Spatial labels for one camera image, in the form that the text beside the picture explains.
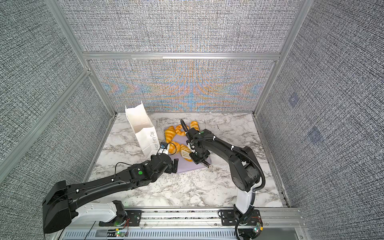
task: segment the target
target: bread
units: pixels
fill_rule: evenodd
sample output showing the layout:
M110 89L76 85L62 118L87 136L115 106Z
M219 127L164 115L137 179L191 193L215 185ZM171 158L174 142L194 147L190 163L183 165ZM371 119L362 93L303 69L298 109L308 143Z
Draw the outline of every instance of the bread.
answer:
M173 126L170 126L164 131L164 134L166 136L166 143L170 143L172 139L176 136L175 128Z
M178 153L178 152L180 152L180 144L175 142L175 141L171 141L169 143L169 151L168 151L168 153L169 154L174 154L174 153Z
M192 122L191 122L191 127L193 127L194 129L196 129L197 131L200 132L200 130L199 130L199 124L198 124L196 121L192 121Z
M184 130L181 131L182 129L183 129L183 127L181 126L181 124L178 125L178 126L176 127L176 134L177 134L177 135L180 135L180 136L185 136L185 132L184 132Z

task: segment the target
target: gray fabric wall panel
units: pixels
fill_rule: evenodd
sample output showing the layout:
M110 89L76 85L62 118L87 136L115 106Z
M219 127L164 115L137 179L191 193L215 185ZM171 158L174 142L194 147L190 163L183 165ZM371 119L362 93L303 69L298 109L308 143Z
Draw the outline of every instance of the gray fabric wall panel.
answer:
M59 0L85 51L280 52L300 0Z
M58 181L83 181L109 120L103 102L85 79L0 185L1 239L43 238L43 198ZM15 225L23 226L23 236Z
M253 111L271 60L91 60L117 111Z
M43 0L0 9L2 161L83 67Z
M384 5L315 0L258 116L313 239L384 239Z

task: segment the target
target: marble tabletop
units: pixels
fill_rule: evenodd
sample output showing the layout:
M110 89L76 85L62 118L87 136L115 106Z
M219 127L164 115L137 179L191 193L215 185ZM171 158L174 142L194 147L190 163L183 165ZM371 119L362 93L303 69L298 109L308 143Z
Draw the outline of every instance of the marble tabletop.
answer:
M148 116L156 127L159 141L165 140L164 127L178 125L182 118L187 124L198 121L201 130L206 128L235 146L251 147L266 178L265 187L257 192L254 206L282 207L250 113L149 113ZM120 200L126 207L232 207L236 202L237 188L232 182L229 166L214 153L210 157L212 168L163 174L148 186L114 193L94 202ZM112 175L117 162L133 164L145 160L125 113L119 113L89 180ZM125 168L119 164L117 172Z

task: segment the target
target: black cable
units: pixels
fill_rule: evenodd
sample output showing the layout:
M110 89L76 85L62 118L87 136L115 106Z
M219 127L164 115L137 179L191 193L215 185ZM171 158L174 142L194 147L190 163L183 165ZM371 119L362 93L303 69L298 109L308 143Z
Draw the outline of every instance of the black cable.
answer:
M124 162L116 163L116 165L115 165L115 174L113 175L113 179L115 179L115 177L116 177L116 167L118 166L119 163L126 164L126 165L129 165L129 166L133 166L132 164L128 164L128 163L124 163Z
M185 124L184 120L180 119L181 127L183 128L184 132L188 132L188 127Z
M62 232L60 233L60 235L59 235L59 237L57 238L57 240L60 240L60 237L61 237L61 235L63 234L63 232L64 232L64 230L66 229L67 227L65 227L63 230L62 230Z
M204 141L204 140L214 140L213 138L209 138L209 137L204 137L204 138L200 138L200 139L195 139L193 141L191 141L191 145L195 144L195 142L200 142L200 141ZM223 144L224 146L226 146L227 148L232 148L232 145L230 145L229 143L221 140L220 138L218 137L215 137L215 142L219 142L221 144ZM260 190L262 189L264 186L265 186L265 176L264 176L264 173L263 173L263 170L254 162L254 160L252 158L250 158L247 154L243 153L242 151L239 151L239 150L236 150L235 148L232 149L232 151L234 152L237 152L239 153L240 155L244 156L245 158L247 158L248 160L250 160L254 165L255 167L257 168L258 172L260 173L260 176L262 178L262 184L256 188L254 188L254 190Z
M85 235L84 240L87 238L88 234L91 232L91 230L92 230L93 226L95 225L95 223L96 223L96 221L95 221L95 222L93 223L93 225L91 226L91 229L88 231L87 235Z
M123 182L123 183L125 183L125 184L129 184L129 183L123 181L123 180L117 180L117 181L113 181L113 182ZM81 188L81 189L79 189L79 191L80 191L80 190L87 189L87 188L92 188L92 187L94 187L94 188L96 189L96 188L101 187L101 186L103 186L103 185L106 185L106 184L108 184L108 183L109 183L109 181L108 181L108 182L105 182L105 183L102 183L102 184L99 184L99 185L96 185L96 186L90 186L90 187ZM77 198L76 201L78 201L78 200L80 199L80 197L81 197L84 193L85 193L85 191L82 192L82 193L80 194L80 196Z
M244 219L245 216L249 214L250 211L252 211L252 205L249 205L247 211L242 215L242 217L240 217L239 221L235 225L235 235L237 240L241 240L237 228L239 227L240 222Z
M125 233L125 235L124 235L124 239L127 237L127 234L128 234L128 231L129 231L129 220L130 220L131 218L128 218L127 219L127 232Z
M177 147L173 142L170 142L170 144L173 144L173 146L175 146L175 152L170 155L170 156L172 156L173 154L175 154L177 152Z
M113 176L113 179L115 179L115 177L116 177L116 167L117 167L117 165L118 165L119 163L123 163L123 164L132 166L131 164L124 163L124 162L118 162L118 163L116 163L116 165L115 165L115 174L114 174L114 176ZM123 180L118 180L117 182L123 182L123 183L128 184L127 182L125 182L125 181L123 181ZM107 184L107 183L109 183L109 182L105 182L105 183L102 183L102 184L99 184L99 185L96 185L96 186L84 187L84 188L81 188L81 189L78 189L78 190L81 191L81 190L88 189L88 188L92 188L92 187L99 187L99 186L102 186L102 185ZM56 202L57 200L59 200L60 198L64 197L65 195L69 195L69 194L74 193L74 192L77 192L77 190L61 195L60 197L56 198L56 200L53 201L52 204L55 203L55 202Z
M248 214L250 214L250 211L252 211L253 209L253 204L254 204L254 201L255 201L255 198L256 198L256 190L255 190L255 188L253 188L253 189L251 189L251 191L252 191L252 197L251 197L251 202L250 202L250 204L249 204L249 207L248 207L248 209L246 210L246 212L242 215L242 217L239 219L239 221L236 223L236 225L235 225L235 234L236 234L236 238L237 238L237 240L240 240L240 237L239 237L239 235L238 235L238 230L237 230L237 228L238 228L238 226L239 226L239 224L240 224L240 222L246 217L246 216L248 216Z

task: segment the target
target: croissant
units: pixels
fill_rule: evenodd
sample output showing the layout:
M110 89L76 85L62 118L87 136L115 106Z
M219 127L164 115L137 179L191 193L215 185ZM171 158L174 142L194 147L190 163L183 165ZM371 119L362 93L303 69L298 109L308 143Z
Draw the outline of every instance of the croissant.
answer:
M182 144L180 146L180 150L184 150L184 151L191 153L191 150L187 146L185 146L184 144ZM187 160L188 162L192 162L192 159L187 159L187 158L184 158L184 159Z
M190 126L200 132L199 124L196 121L192 121Z
M172 139L176 136L175 128L170 126L164 131L164 134L166 136L166 143L170 143L170 141L172 141Z
M169 154L174 154L174 153L178 153L178 152L180 152L180 144L178 144L178 143L175 142L175 141L171 141L171 143L169 143L169 151L168 151L168 153L169 153Z
M180 136L185 136L185 132L184 131L181 131L183 129L183 127L180 125L178 125L176 127L176 134L177 135L180 135Z

